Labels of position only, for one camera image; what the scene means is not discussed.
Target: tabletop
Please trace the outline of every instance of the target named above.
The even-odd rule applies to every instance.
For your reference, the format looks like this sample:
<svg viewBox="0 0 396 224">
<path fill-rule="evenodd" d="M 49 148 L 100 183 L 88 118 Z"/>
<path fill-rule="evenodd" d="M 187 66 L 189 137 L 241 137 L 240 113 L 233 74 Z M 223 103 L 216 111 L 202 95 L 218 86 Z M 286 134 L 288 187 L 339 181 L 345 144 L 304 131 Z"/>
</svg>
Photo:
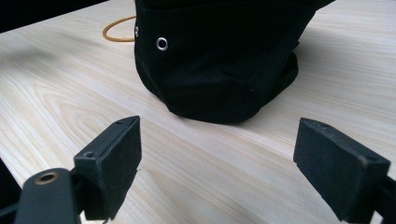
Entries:
<svg viewBox="0 0 396 224">
<path fill-rule="evenodd" d="M 295 50 L 299 76 L 238 125 L 177 117 L 143 86 L 134 43 L 102 37 L 135 14 L 134 1 L 2 33 L 0 157 L 22 185 L 49 168 L 72 169 L 108 125 L 138 115 L 140 170 L 111 223 L 339 223 L 292 160 L 299 120 L 328 123 L 396 162 L 395 12 L 389 0 L 320 9 Z M 134 22 L 109 34 L 131 37 Z"/>
</svg>

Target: fabric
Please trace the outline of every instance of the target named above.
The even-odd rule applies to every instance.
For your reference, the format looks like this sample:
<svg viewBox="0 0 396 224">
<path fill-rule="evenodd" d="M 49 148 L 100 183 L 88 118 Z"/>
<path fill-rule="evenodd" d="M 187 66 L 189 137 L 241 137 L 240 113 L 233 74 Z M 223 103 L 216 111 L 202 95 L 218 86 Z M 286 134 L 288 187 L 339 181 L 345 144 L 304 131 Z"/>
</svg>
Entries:
<svg viewBox="0 0 396 224">
<path fill-rule="evenodd" d="M 296 78 L 292 51 L 331 1 L 136 0 L 137 72 L 176 115 L 245 121 Z"/>
</svg>

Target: silver ring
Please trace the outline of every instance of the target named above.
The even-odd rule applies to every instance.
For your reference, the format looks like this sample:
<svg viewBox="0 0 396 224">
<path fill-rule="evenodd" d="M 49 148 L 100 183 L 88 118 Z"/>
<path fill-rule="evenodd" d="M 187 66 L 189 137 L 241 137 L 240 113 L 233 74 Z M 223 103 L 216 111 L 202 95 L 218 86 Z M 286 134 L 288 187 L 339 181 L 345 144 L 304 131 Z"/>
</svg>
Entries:
<svg viewBox="0 0 396 224">
<path fill-rule="evenodd" d="M 168 49 L 168 41 L 163 37 L 158 38 L 157 49 L 160 51 L 166 51 Z"/>
</svg>

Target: wooden table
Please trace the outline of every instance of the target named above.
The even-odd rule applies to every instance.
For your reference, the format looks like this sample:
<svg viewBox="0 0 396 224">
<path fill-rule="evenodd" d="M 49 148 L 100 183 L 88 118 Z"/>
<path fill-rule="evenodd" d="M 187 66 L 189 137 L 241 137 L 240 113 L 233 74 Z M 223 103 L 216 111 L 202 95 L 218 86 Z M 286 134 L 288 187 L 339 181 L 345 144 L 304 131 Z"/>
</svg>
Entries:
<svg viewBox="0 0 396 224">
<path fill-rule="evenodd" d="M 141 170 L 112 223 L 338 223 L 292 161 L 299 119 L 326 122 L 396 162 L 395 12 L 385 0 L 318 11 L 295 50 L 297 79 L 240 125 L 179 118 L 146 90 L 134 43 L 101 34 L 135 14 L 133 1 L 2 33 L 0 157 L 22 184 L 71 169 L 110 123 L 139 115 Z M 132 36 L 133 22 L 109 34 Z"/>
</svg>

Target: bag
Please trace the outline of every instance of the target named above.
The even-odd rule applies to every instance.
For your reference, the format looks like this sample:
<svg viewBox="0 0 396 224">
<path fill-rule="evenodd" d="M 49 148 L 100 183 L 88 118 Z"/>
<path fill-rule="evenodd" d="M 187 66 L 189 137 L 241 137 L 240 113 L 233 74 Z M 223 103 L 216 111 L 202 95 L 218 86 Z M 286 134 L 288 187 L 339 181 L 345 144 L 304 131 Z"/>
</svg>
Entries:
<svg viewBox="0 0 396 224">
<path fill-rule="evenodd" d="M 176 115 L 245 121 L 296 78 L 292 51 L 332 1 L 136 0 L 137 72 Z"/>
</svg>

